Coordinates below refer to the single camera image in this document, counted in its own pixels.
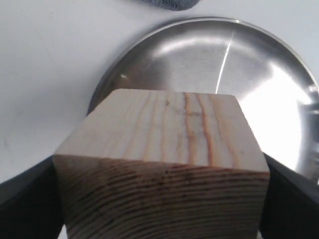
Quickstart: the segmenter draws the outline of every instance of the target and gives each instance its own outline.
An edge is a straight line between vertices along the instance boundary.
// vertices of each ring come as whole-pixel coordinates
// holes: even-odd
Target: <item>wood grain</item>
[[[54,164],[70,239],[256,238],[269,180],[227,95],[116,90]]]

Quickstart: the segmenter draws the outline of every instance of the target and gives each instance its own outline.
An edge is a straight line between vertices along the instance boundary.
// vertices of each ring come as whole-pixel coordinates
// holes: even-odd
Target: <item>gray towel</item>
[[[173,10],[182,11],[195,6],[199,0],[142,0],[156,6]]]

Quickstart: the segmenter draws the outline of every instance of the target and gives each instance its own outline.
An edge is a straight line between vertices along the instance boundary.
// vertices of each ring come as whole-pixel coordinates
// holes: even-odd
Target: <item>white surface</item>
[[[224,16],[250,22],[288,43],[319,77],[319,5],[314,4],[202,0],[172,12],[137,0],[2,0],[0,182],[51,155],[85,117],[94,88],[115,57],[172,19]]]

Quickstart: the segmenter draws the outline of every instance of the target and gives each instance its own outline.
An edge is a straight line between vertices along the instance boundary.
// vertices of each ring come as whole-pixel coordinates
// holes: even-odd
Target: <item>wooden block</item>
[[[269,181],[227,95],[116,90],[54,164],[70,239],[254,239]]]

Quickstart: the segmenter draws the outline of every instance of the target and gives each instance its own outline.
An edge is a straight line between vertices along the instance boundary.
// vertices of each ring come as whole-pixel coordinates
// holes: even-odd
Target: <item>stainless steel bowl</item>
[[[161,27],[108,69],[89,111],[117,88],[235,95],[261,149],[318,181],[318,86],[300,57],[263,29],[216,17]]]

